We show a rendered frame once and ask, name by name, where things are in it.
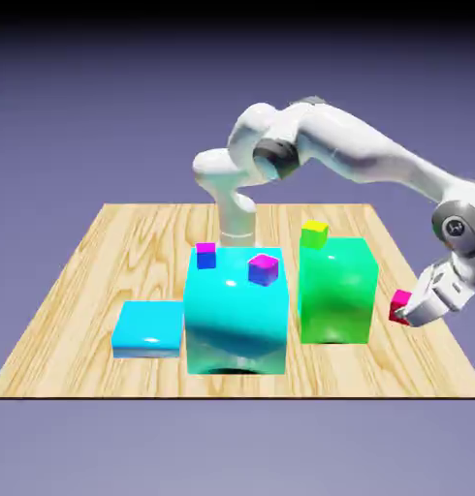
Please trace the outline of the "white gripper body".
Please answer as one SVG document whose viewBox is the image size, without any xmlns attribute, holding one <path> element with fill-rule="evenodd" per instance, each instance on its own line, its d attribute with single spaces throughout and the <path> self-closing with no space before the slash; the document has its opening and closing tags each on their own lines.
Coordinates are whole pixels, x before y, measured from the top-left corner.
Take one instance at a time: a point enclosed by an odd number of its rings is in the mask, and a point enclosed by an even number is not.
<svg viewBox="0 0 475 496">
<path fill-rule="evenodd" d="M 451 266 L 430 266 L 419 277 L 408 302 L 396 310 L 396 316 L 410 326 L 423 326 L 448 312 L 460 311 L 472 296 L 474 288 Z"/>
</svg>

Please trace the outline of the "small red cube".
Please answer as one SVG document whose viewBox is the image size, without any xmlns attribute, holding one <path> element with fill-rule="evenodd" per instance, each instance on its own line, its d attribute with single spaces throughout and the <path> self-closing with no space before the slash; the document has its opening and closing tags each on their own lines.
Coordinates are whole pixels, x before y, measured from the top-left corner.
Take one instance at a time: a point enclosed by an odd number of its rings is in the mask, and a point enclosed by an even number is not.
<svg viewBox="0 0 475 496">
<path fill-rule="evenodd" d="M 396 290 L 394 293 L 389 310 L 389 320 L 392 322 L 396 322 L 405 326 L 408 326 L 409 323 L 405 318 L 399 317 L 396 313 L 399 309 L 403 308 L 409 301 L 411 297 L 411 293 L 404 290 Z"/>
</svg>

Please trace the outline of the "small yellow cube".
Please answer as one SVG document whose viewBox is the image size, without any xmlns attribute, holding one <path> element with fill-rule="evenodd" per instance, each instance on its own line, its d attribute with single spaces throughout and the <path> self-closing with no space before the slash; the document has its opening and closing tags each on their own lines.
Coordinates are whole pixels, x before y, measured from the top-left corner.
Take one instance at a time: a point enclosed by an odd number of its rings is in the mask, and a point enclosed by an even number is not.
<svg viewBox="0 0 475 496">
<path fill-rule="evenodd" d="M 320 250 L 329 236 L 329 225 L 316 220 L 308 220 L 301 227 L 300 245 L 303 248 Z"/>
</svg>

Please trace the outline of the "small purple cube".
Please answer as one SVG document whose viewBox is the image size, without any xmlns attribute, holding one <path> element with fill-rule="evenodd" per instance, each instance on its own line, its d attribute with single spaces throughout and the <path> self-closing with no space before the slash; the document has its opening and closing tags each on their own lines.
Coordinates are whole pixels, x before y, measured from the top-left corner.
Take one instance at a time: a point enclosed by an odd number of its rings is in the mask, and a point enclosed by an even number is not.
<svg viewBox="0 0 475 496">
<path fill-rule="evenodd" d="M 248 261 L 248 281 L 267 287 L 278 277 L 279 259 L 268 254 L 258 254 Z"/>
<path fill-rule="evenodd" d="M 198 242 L 196 244 L 197 268 L 210 269 L 216 267 L 216 244 L 214 242 Z"/>
</svg>

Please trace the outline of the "large green box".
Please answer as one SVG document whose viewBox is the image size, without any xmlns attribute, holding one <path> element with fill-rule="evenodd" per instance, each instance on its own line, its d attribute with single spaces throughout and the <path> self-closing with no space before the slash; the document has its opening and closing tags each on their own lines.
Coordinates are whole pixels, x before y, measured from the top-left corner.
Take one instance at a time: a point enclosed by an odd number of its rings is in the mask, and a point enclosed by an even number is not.
<svg viewBox="0 0 475 496">
<path fill-rule="evenodd" d="M 303 344 L 369 340 L 379 266 L 361 237 L 300 248 L 298 312 Z"/>
</svg>

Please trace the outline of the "large cyan box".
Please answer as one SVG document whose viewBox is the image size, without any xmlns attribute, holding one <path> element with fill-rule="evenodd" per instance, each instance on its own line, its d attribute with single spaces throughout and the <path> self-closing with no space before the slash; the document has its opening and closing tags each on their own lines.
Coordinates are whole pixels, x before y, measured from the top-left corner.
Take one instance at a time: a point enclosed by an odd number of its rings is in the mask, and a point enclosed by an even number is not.
<svg viewBox="0 0 475 496">
<path fill-rule="evenodd" d="M 277 277 L 248 279 L 252 259 L 266 256 Z M 282 375 L 286 368 L 289 291 L 278 247 L 218 247 L 216 267 L 189 259 L 183 293 L 187 372 Z"/>
</svg>

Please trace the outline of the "flat light blue box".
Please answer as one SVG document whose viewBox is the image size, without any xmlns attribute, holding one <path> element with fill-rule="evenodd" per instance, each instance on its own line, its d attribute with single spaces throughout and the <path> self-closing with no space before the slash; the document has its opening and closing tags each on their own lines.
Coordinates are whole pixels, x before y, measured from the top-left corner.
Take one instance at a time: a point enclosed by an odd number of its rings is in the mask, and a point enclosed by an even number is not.
<svg viewBox="0 0 475 496">
<path fill-rule="evenodd" d="M 111 336 L 112 354 L 178 357 L 183 331 L 181 301 L 125 301 Z"/>
</svg>

